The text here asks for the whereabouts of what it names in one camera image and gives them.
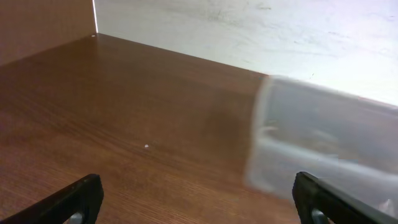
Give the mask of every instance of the plastic box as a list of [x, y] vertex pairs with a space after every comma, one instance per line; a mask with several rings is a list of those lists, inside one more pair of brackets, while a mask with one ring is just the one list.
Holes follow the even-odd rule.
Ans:
[[292, 201], [299, 171], [396, 217], [398, 108], [281, 77], [265, 80], [247, 183]]

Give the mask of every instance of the wooden surface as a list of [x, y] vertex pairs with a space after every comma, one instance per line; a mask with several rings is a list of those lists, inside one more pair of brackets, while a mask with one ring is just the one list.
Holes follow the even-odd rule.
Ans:
[[96, 173], [97, 223], [298, 223], [243, 185], [259, 77], [107, 35], [1, 67], [0, 218]]
[[0, 65], [95, 32], [92, 0], [1, 0]]

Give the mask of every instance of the wooden side panel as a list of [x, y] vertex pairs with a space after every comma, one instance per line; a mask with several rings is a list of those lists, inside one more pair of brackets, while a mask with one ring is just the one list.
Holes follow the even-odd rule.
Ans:
[[2, 0], [0, 65], [95, 32], [91, 0]]

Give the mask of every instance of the white backdrop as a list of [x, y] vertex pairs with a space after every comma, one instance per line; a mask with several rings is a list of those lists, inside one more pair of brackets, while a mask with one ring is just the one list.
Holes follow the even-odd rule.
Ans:
[[98, 32], [398, 105], [398, 0], [95, 0]]

